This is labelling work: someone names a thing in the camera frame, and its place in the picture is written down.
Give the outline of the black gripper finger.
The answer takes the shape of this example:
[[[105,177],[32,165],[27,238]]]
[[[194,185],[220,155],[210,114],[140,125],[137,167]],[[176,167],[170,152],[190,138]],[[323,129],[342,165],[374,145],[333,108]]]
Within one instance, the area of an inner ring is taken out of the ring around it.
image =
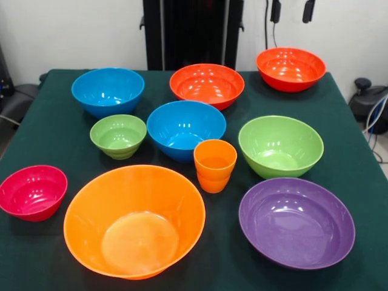
[[[281,14],[281,3],[279,0],[273,0],[270,20],[272,22],[279,22],[280,14]]]
[[[303,11],[303,23],[309,23],[312,21],[314,6],[315,0],[306,1]]]

